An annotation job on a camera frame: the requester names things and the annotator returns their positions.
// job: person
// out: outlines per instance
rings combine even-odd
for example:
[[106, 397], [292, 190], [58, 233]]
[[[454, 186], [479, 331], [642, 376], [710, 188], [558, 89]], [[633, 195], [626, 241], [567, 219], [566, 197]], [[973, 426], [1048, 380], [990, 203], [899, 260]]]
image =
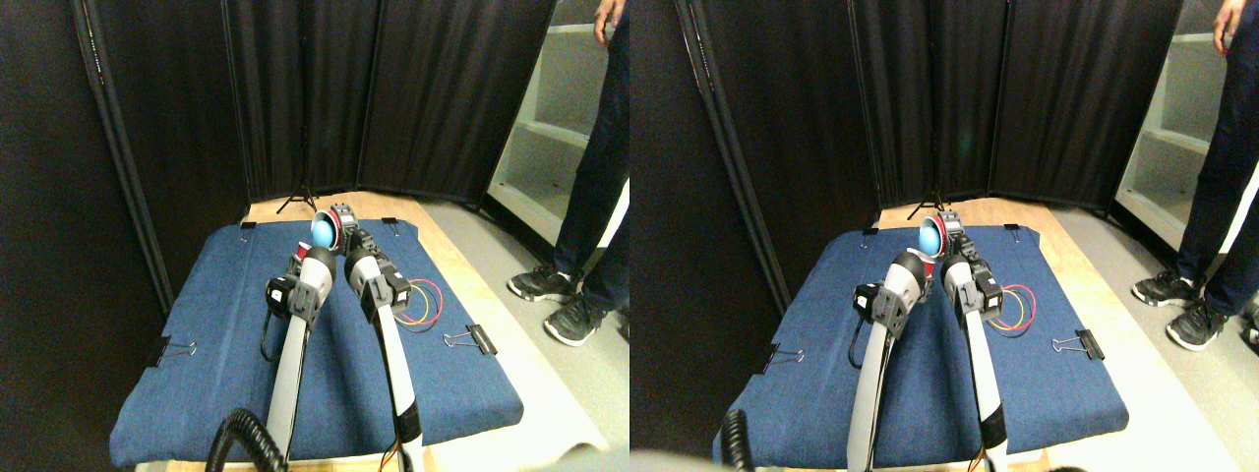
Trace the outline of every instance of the person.
[[1259, 1], [1246, 5], [1246, 0], [1226, 0], [1220, 9], [1215, 50], [1228, 62], [1220, 118], [1197, 176], [1176, 267], [1132, 287], [1132, 293], [1148, 305], [1188, 308], [1167, 325], [1167, 335], [1192, 351], [1206, 349], [1224, 331], [1224, 323], [1240, 313], [1259, 291], [1259, 199], [1250, 205], [1229, 254], [1206, 281], [1206, 271], [1224, 244], [1241, 194], [1259, 162], [1256, 15]]
[[[609, 311], [622, 308], [630, 300], [623, 237], [614, 235], [590, 273], [582, 277], [582, 268], [602, 239], [621, 189], [628, 180], [624, 130], [628, 65], [624, 43], [630, 24], [624, 18], [624, 5], [626, 0], [603, 0], [596, 11], [594, 39], [608, 49], [608, 69], [599, 94], [599, 113], [582, 164], [577, 166], [568, 214], [560, 225], [551, 261], [507, 281], [511, 292], [524, 300], [565, 302], [543, 321], [543, 329], [574, 347], [583, 345], [598, 330]], [[612, 38], [606, 29], [613, 30]]]

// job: shoe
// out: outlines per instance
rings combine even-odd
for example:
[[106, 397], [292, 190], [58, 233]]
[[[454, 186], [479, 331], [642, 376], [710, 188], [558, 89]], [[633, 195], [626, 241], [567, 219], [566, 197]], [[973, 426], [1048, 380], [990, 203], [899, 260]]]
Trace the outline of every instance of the shoe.
[[1176, 305], [1188, 307], [1197, 300], [1197, 291], [1176, 274], [1166, 271], [1132, 286], [1132, 295], [1149, 306]]
[[[573, 274], [574, 281], [580, 279], [579, 274]], [[554, 300], [565, 302], [577, 291], [577, 283], [564, 278], [553, 264], [538, 266], [530, 272], [525, 272], [507, 281], [507, 288], [517, 297], [536, 302], [539, 300]]]
[[604, 316], [608, 316], [608, 312], [592, 307], [578, 295], [572, 303], [564, 305], [543, 320], [543, 327], [556, 341], [578, 347], [599, 329]]
[[1201, 351], [1206, 345], [1220, 336], [1224, 323], [1229, 318], [1206, 302], [1200, 302], [1190, 311], [1177, 316], [1167, 325], [1167, 336], [1172, 341], [1191, 351]]

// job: blue ball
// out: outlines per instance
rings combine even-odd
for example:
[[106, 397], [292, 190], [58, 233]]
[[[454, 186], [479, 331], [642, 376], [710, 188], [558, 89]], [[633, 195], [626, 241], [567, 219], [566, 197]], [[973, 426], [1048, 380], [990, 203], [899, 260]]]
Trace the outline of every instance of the blue ball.
[[332, 247], [332, 224], [327, 222], [315, 222], [315, 228], [311, 228], [311, 238], [315, 239], [315, 245], [322, 245], [325, 248]]
[[918, 250], [928, 256], [935, 256], [940, 252], [940, 232], [935, 229], [935, 225], [918, 228]]

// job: white shelf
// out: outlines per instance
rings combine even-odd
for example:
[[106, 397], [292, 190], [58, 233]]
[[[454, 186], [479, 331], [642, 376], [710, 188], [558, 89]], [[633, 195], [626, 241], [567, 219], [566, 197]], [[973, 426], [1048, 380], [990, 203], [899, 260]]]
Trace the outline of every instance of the white shelf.
[[488, 194], [502, 206], [506, 206], [511, 214], [525, 222], [529, 228], [533, 228], [538, 235], [541, 235], [548, 243], [555, 244], [555, 239], [559, 238], [559, 227], [564, 219], [555, 215], [545, 204], [507, 183], [490, 185]]
[[1123, 208], [1132, 211], [1137, 219], [1146, 223], [1155, 234], [1158, 234], [1173, 249], [1180, 249], [1181, 238], [1185, 235], [1185, 222], [1172, 215], [1163, 206], [1147, 198], [1144, 194], [1123, 189], [1114, 196]]
[[1196, 34], [1177, 34], [1172, 37], [1172, 44], [1185, 44], [1185, 43], [1215, 43], [1215, 35], [1212, 33], [1196, 33]]
[[593, 23], [587, 23], [584, 25], [579, 24], [579, 25], [550, 26], [550, 28], [546, 29], [546, 34], [556, 34], [556, 35], [558, 34], [589, 34], [590, 38], [594, 38], [594, 24]]
[[585, 145], [590, 141], [590, 136], [585, 133], [579, 133], [577, 131], [559, 127], [550, 123], [544, 123], [540, 121], [519, 121], [516, 122], [520, 127], [529, 132], [553, 138], [564, 143], [569, 143], [580, 149], [585, 149]]
[[1197, 154], [1204, 155], [1204, 156], [1206, 155], [1206, 151], [1209, 149], [1211, 149], [1211, 143], [1210, 142], [1199, 140], [1199, 138], [1196, 138], [1194, 136], [1182, 135], [1182, 133], [1178, 133], [1178, 132], [1175, 132], [1175, 131], [1171, 131], [1171, 130], [1143, 128], [1142, 131], [1146, 135], [1149, 135], [1149, 137], [1153, 137], [1153, 138], [1156, 138], [1158, 141], [1163, 141], [1163, 142], [1170, 143], [1170, 145], [1180, 146], [1182, 149], [1197, 152]]

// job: coiled black cable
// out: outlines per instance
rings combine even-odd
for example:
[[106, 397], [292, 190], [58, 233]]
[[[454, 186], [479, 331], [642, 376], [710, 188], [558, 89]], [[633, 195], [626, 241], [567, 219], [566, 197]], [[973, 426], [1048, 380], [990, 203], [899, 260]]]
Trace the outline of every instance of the coiled black cable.
[[228, 414], [223, 424], [219, 425], [218, 434], [214, 435], [214, 444], [210, 446], [210, 456], [205, 459], [206, 472], [222, 472], [223, 463], [228, 459], [232, 443], [239, 442], [244, 451], [253, 459], [253, 466], [259, 472], [285, 472], [288, 471], [288, 462], [276, 446], [276, 441], [267, 433], [267, 427], [244, 408], [237, 408]]
[[721, 463], [740, 472], [755, 469], [748, 443], [748, 415], [743, 410], [726, 412], [721, 419]]

